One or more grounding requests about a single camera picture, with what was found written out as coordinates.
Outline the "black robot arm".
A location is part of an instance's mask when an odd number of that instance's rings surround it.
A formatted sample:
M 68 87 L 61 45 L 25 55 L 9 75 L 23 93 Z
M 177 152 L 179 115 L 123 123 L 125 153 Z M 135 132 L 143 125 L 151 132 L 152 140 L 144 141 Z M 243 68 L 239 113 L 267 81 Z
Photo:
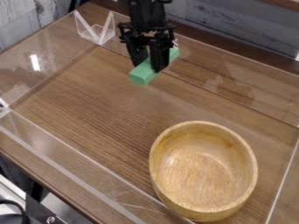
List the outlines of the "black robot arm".
M 128 0 L 129 21 L 119 22 L 120 42 L 125 44 L 133 66 L 145 60 L 159 73 L 169 65 L 175 25 L 168 23 L 164 6 L 173 0 Z

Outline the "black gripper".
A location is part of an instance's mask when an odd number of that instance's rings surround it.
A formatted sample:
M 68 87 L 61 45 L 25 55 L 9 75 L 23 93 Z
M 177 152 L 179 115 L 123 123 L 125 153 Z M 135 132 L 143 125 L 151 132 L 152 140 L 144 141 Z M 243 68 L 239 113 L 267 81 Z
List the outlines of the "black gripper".
M 149 46 L 149 57 L 152 69 L 159 73 L 169 64 L 169 51 L 173 48 L 175 25 L 168 22 L 165 15 L 147 16 L 133 13 L 129 20 L 116 25 L 120 31 L 120 42 L 125 48 L 136 67 L 147 58 L 147 46 Z

